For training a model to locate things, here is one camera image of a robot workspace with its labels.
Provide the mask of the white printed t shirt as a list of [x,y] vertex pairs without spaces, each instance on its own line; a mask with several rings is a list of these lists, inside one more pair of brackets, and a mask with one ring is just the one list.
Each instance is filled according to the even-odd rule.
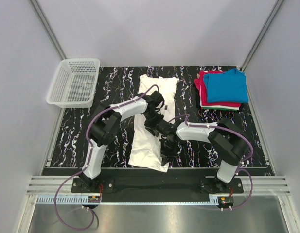
[[[140,86],[138,93],[144,93],[152,85],[159,87],[159,92],[165,100],[165,106],[159,111],[164,115],[164,120],[169,121],[175,117],[175,94],[179,79],[172,78],[151,78],[146,74],[140,76]],[[161,165],[160,139],[153,136],[145,129],[145,116],[135,115],[134,117],[134,137],[128,164],[136,167],[145,167],[160,172],[167,172],[169,164]]]

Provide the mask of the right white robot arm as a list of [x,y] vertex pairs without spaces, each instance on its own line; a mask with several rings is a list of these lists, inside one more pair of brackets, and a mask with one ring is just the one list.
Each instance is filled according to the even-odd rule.
[[238,172],[243,157],[249,151],[253,156],[253,146],[242,131],[229,119],[213,123],[191,123],[187,120],[170,123],[162,120],[155,130],[161,134],[161,165],[164,166],[176,157],[179,141],[201,141],[211,144],[221,157],[217,178],[229,183]]

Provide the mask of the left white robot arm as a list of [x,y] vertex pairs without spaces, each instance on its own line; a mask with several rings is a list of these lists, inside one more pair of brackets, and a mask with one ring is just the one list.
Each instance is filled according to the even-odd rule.
[[119,104],[99,105],[96,109],[97,115],[92,117],[86,131],[88,154],[80,178],[92,181],[100,175],[105,150],[114,140],[123,120],[142,114],[145,116],[146,130],[152,136],[158,137],[158,126],[162,126],[164,118],[159,113],[159,106],[163,104],[163,95],[154,91],[151,95],[140,93]]

